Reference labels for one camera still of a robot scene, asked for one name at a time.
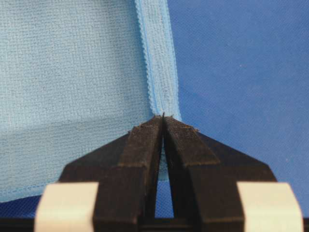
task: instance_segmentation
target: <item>black plastic part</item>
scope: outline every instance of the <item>black plastic part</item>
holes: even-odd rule
[[[32,218],[0,218],[0,231],[3,232],[33,232],[33,228],[34,219]],[[139,232],[197,232],[193,225],[181,218],[147,219],[139,223],[138,230]],[[309,232],[309,218],[304,219],[304,232]]]
[[[277,181],[270,168],[171,117],[164,118],[164,139],[174,215],[203,232],[242,232],[237,181]]]
[[[69,163],[59,182],[99,182],[95,231],[136,232],[139,217],[155,217],[162,117]]]
[[[154,218],[162,130],[176,218]],[[59,181],[99,182],[96,232],[242,232],[237,181],[276,178],[266,164],[172,117],[155,116],[69,163]],[[34,219],[0,218],[0,231],[33,230]]]

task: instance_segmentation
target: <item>blue fabric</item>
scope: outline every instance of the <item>blue fabric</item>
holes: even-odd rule
[[[0,203],[0,218],[34,218],[39,200],[40,196],[34,196]],[[158,181],[155,216],[173,217],[169,181]]]
[[[270,165],[309,217],[309,2],[169,0],[183,121]]]
[[[174,217],[172,197],[170,194],[169,181],[158,181],[156,204],[155,204],[156,218],[172,218]]]
[[[0,82],[3,202],[153,114],[180,118],[167,1],[1,1]]]

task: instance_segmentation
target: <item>white pad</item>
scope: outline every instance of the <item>white pad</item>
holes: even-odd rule
[[[35,232],[93,232],[98,182],[55,183],[45,188],[35,217]]]
[[[288,183],[237,182],[245,232],[303,232],[300,207]]]

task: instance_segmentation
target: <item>light blue microfiber cloth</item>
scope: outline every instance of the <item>light blue microfiber cloth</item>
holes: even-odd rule
[[[166,0],[0,1],[0,202],[154,114],[180,119]]]

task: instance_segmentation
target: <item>non-woven fabric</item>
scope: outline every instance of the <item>non-woven fabric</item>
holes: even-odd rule
[[[180,118],[177,91],[166,0],[0,1],[0,202],[154,114]]]
[[[184,123],[267,163],[309,217],[309,2],[169,0]]]

